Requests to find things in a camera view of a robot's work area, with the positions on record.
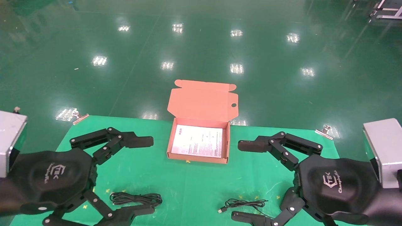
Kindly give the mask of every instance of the box lid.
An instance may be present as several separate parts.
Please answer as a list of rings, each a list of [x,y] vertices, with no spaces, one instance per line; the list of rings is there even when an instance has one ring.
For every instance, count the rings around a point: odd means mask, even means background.
[[[235,84],[176,80],[168,111],[177,118],[227,122],[239,115]]]

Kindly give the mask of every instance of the black cable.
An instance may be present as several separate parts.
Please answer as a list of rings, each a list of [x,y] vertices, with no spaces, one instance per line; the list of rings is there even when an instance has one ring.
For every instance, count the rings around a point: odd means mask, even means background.
[[[139,202],[157,207],[158,205],[162,204],[162,196],[156,193],[146,195],[130,195],[125,192],[116,192],[110,195],[110,201],[113,202],[113,205],[124,205],[132,202]]]
[[[264,214],[263,212],[261,212],[258,208],[259,207],[264,207],[265,203],[268,202],[268,200],[265,199],[261,199],[261,200],[256,200],[256,201],[245,201],[245,200],[238,200],[238,199],[228,199],[225,202],[225,206],[220,208],[218,210],[218,213],[223,213],[225,212],[228,208],[236,208],[236,207],[240,207],[240,206],[251,206],[253,207],[256,211],[260,212],[262,215],[270,218],[270,219],[274,219],[273,217]]]

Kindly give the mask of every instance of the instruction sheet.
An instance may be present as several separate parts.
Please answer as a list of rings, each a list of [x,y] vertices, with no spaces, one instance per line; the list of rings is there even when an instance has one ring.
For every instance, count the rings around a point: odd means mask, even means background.
[[[172,153],[222,157],[223,129],[177,125]]]

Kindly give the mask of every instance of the green table mat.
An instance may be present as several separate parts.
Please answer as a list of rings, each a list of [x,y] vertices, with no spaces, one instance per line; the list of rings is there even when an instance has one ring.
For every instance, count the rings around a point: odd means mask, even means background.
[[[154,214],[139,216],[133,225],[172,226],[247,226],[246,223],[231,220],[234,210],[257,213],[251,207],[233,208],[219,214],[217,210],[229,198],[244,200],[267,199],[269,202],[261,210],[276,217],[286,190],[292,186],[293,172],[289,172],[279,161],[268,153],[241,152],[237,149],[239,140],[254,140],[258,135],[270,136],[285,131],[296,136],[322,144],[322,156],[338,158],[333,141],[311,130],[281,129],[266,127],[231,127],[229,163],[212,164],[203,162],[186,163],[168,159],[166,149],[172,122],[146,119],[90,116],[76,126],[72,126],[59,147],[58,152],[70,150],[72,137],[99,129],[114,127],[119,131],[134,131],[138,136],[153,136],[150,148],[120,150],[105,164],[98,167],[95,193],[112,209],[111,192],[126,191],[131,194],[159,193],[163,204]],[[92,154],[99,147],[88,149]],[[300,160],[306,156],[292,151]],[[11,226],[41,226],[49,215],[18,215]],[[81,224],[94,225],[101,215],[88,203],[84,203],[64,219]],[[287,226],[321,226],[303,210],[290,220]]]

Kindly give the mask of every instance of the orange box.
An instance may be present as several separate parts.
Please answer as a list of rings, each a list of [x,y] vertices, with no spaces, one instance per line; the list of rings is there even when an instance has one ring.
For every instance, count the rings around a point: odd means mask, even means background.
[[[239,115],[238,95],[231,93],[234,84],[176,80],[180,88],[172,89],[168,111],[175,118],[168,144],[167,155],[171,159],[227,164],[229,159],[230,123]],[[172,153],[177,125],[222,128],[222,157],[203,157]]]

